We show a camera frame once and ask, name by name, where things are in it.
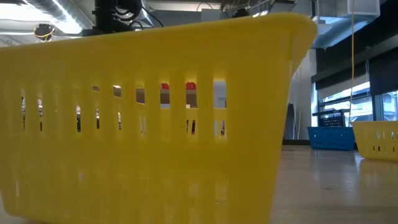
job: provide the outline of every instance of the yellow plastic basket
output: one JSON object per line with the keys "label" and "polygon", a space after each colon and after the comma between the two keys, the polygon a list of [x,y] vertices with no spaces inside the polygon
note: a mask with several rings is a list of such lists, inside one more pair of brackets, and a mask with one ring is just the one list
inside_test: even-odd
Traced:
{"label": "yellow plastic basket", "polygon": [[398,161],[398,121],[353,122],[360,155]]}
{"label": "yellow plastic basket", "polygon": [[[7,212],[73,224],[267,222],[290,76],[316,34],[310,19],[276,14],[1,49]],[[215,80],[227,108],[213,107]],[[186,107],[186,82],[198,108]]]}

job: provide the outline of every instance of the window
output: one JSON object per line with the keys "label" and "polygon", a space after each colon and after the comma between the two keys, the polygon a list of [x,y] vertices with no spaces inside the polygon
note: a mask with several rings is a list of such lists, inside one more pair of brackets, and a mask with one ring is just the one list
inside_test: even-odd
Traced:
{"label": "window", "polygon": [[398,120],[398,91],[392,91],[381,95],[383,121]]}
{"label": "window", "polygon": [[[351,105],[351,122],[352,121],[372,121],[373,106],[370,96],[369,82],[362,83],[353,87],[353,104]],[[334,95],[322,99],[319,104],[320,111],[349,109],[351,89],[343,90]],[[349,113],[344,113],[345,125],[348,126]]]}

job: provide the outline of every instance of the blue basket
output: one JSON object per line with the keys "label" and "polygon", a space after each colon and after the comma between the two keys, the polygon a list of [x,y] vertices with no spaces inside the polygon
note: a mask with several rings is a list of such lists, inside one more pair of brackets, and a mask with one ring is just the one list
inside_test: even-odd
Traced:
{"label": "blue basket", "polygon": [[311,148],[354,150],[353,128],[308,127]]}

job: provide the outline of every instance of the white wall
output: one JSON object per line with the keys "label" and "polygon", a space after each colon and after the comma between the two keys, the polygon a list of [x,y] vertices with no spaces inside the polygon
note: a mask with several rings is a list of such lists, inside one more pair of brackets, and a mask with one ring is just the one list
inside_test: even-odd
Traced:
{"label": "white wall", "polygon": [[289,90],[289,103],[295,106],[297,132],[299,130],[301,104],[300,139],[308,139],[307,127],[317,125],[317,119],[312,118],[312,113],[316,112],[318,98],[315,85],[311,83],[311,76],[316,73],[316,51],[311,49],[307,52],[302,63],[294,73]]}

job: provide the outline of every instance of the floor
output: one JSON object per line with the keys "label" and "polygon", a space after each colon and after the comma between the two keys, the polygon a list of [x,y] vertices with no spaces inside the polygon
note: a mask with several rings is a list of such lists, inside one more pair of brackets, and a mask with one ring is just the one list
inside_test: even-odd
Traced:
{"label": "floor", "polygon": [[[398,162],[284,146],[271,224],[393,224],[397,212]],[[10,217],[2,205],[0,223],[37,224]]]}

